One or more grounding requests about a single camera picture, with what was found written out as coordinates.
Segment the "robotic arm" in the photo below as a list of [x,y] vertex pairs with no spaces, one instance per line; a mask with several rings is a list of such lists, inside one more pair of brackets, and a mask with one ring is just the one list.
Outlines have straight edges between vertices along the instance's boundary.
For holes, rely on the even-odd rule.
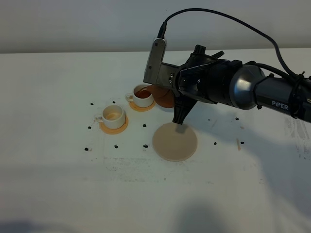
[[[256,62],[243,64],[238,60],[219,59],[223,51],[209,56],[205,54],[206,48],[200,45],[195,47],[183,65],[164,63],[166,22],[163,25],[160,38],[153,42],[144,82],[172,90],[175,101],[173,122],[182,124],[197,101],[222,103],[244,110],[265,106],[311,122],[311,86],[310,80],[305,79],[303,74],[295,75],[285,63],[291,75]],[[266,77],[260,68],[281,78],[273,74]]]

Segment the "round cork coaster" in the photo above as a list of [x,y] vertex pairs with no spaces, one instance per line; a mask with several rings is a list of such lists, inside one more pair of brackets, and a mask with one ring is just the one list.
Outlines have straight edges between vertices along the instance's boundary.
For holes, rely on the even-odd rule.
[[141,107],[138,107],[134,102],[129,102],[129,105],[132,109],[134,109],[135,111],[138,111],[138,112],[146,112],[150,109],[152,109],[154,106],[155,106],[156,102],[154,101],[150,106],[146,107],[146,108],[141,108]]
[[122,125],[120,128],[115,129],[115,130],[106,127],[104,125],[104,123],[99,123],[99,128],[106,134],[119,134],[119,133],[122,133],[126,129],[127,126],[128,126],[128,118],[127,118],[127,116],[125,116],[125,123],[124,123],[124,125]]
[[197,149],[195,132],[188,125],[167,123],[158,128],[152,139],[156,153],[168,161],[183,161]]

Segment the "cup handle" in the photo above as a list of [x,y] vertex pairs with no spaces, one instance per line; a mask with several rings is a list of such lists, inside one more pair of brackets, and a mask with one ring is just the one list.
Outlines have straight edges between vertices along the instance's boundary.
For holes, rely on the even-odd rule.
[[96,120],[98,123],[103,123],[103,116],[102,116],[102,114],[96,114],[96,115],[95,115],[95,120]]
[[132,93],[127,93],[125,95],[125,99],[128,101],[128,102],[133,102],[133,94]]

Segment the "brown liquid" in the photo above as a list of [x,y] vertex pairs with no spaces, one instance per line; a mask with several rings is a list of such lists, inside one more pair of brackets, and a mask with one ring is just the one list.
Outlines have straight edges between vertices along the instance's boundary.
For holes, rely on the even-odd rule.
[[137,96],[138,98],[141,98],[141,99],[148,98],[150,95],[151,95],[151,93],[149,91],[147,91],[145,87],[135,93],[135,96]]

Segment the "white cup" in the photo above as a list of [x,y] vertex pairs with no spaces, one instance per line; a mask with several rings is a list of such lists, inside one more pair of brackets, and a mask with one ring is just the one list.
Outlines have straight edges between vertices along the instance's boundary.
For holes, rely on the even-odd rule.
[[149,107],[154,102],[154,97],[150,95],[147,98],[138,98],[135,93],[143,89],[144,87],[147,87],[145,84],[138,85],[134,88],[132,93],[127,93],[125,95],[125,99],[129,102],[134,102],[138,107],[146,108]]
[[125,111],[116,104],[107,106],[101,114],[95,115],[95,120],[107,128],[118,129],[125,124]]

